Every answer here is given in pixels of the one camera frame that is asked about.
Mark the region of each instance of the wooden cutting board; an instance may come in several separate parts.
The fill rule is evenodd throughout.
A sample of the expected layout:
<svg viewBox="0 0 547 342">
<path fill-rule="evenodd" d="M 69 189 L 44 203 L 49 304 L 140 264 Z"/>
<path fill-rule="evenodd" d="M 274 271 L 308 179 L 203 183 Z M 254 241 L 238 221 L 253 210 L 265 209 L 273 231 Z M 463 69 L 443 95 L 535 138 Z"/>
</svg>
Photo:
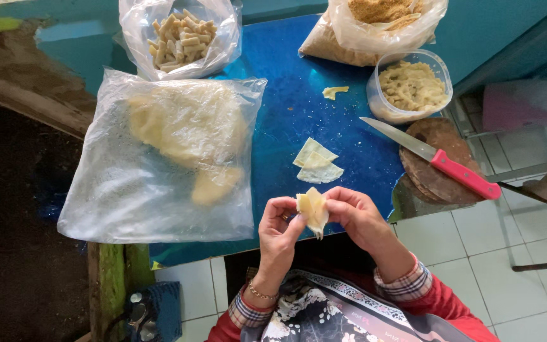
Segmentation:
<svg viewBox="0 0 547 342">
<path fill-rule="evenodd" d="M 444 117 L 428 117 L 416 121 L 406 134 L 436 149 L 443 149 L 452 161 L 458 162 L 484 177 L 478 163 L 472 159 L 470 148 L 460 138 L 452 122 Z M 426 197 L 437 203 L 468 204 L 484 201 L 480 195 L 445 175 L 429 161 L 400 147 L 400 160 L 406 174 Z"/>
</svg>

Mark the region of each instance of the gold bracelet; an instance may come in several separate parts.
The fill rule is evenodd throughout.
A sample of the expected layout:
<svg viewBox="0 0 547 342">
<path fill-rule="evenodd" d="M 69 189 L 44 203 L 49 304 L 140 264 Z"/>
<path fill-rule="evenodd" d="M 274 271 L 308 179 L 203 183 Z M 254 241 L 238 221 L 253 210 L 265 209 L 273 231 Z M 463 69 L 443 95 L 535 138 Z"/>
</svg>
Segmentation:
<svg viewBox="0 0 547 342">
<path fill-rule="evenodd" d="M 254 287 L 252 287 L 252 279 L 248 281 L 248 288 L 253 295 L 263 299 L 278 299 L 278 296 L 280 295 L 279 292 L 276 293 L 275 296 L 268 296 L 266 294 L 259 293 L 259 291 L 255 290 Z"/>
</svg>

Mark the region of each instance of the woman's left hand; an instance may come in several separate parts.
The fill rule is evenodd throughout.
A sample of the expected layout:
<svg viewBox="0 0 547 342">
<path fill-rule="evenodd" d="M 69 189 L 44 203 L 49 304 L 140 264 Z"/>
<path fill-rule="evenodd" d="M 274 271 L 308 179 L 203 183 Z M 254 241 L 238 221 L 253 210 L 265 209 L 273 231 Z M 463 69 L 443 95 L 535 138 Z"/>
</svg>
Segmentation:
<svg viewBox="0 0 547 342">
<path fill-rule="evenodd" d="M 267 201 L 259 224 L 261 264 L 252 281 L 253 288 L 261 294 L 275 296 L 284 276 L 291 269 L 295 242 L 305 229 L 306 221 L 297 215 L 286 223 L 282 215 L 290 216 L 296 212 L 297 200 L 292 197 Z"/>
</svg>

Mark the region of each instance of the blue tabletop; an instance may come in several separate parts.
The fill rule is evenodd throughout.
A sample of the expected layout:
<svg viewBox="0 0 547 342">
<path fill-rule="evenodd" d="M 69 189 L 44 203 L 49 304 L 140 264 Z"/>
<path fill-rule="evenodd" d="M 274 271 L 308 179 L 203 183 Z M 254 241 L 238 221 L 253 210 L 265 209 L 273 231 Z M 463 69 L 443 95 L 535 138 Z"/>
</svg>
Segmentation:
<svg viewBox="0 0 547 342">
<path fill-rule="evenodd" d="M 404 173 L 398 144 L 376 133 L 361 116 L 372 117 L 366 84 L 372 67 L 355 67 L 323 60 L 299 58 L 297 50 L 318 20 L 318 15 L 262 22 L 243 27 L 242 55 L 215 79 L 267 78 L 252 145 L 253 240 L 151 244 L 152 268 L 202 260 L 257 248 L 256 227 L 267 200 L 294 197 L 311 186 L 320 192 L 343 186 L 368 194 L 384 217 L 392 211 L 391 192 Z M 326 87 L 349 86 L 335 101 L 324 98 Z M 345 169 L 328 184 L 297 179 L 292 164 L 308 137 L 339 157 L 333 163 Z M 325 235 L 343 231 L 329 224 Z M 306 229 L 300 239 L 313 237 Z"/>
</svg>

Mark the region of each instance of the shirt sleeve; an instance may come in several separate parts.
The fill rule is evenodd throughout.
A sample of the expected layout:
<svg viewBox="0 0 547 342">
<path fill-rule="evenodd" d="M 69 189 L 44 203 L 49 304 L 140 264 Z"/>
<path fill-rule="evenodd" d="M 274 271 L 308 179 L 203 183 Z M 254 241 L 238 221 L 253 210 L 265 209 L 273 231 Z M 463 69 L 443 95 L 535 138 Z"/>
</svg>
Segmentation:
<svg viewBox="0 0 547 342">
<path fill-rule="evenodd" d="M 415 257 L 415 266 L 406 275 L 385 284 L 379 269 L 375 268 L 375 283 L 394 302 L 414 301 L 425 296 L 431 289 L 432 276 L 430 271 Z"/>
<path fill-rule="evenodd" d="M 450 287 L 431 274 L 415 255 L 413 258 L 414 268 L 390 284 L 385 284 L 375 269 L 375 283 L 388 298 L 412 315 L 437 315 L 476 342 L 499 342 Z"/>
<path fill-rule="evenodd" d="M 246 285 L 242 287 L 238 294 L 229 305 L 227 312 L 236 327 L 258 327 L 267 324 L 271 318 L 276 304 L 268 308 L 258 308 L 251 306 L 244 300 L 244 291 Z"/>
<path fill-rule="evenodd" d="M 210 330 L 208 342 L 239 341 L 243 327 L 258 327 L 269 323 L 276 304 L 268 308 L 251 306 L 244 300 L 246 285 L 242 287 L 227 311 Z"/>
</svg>

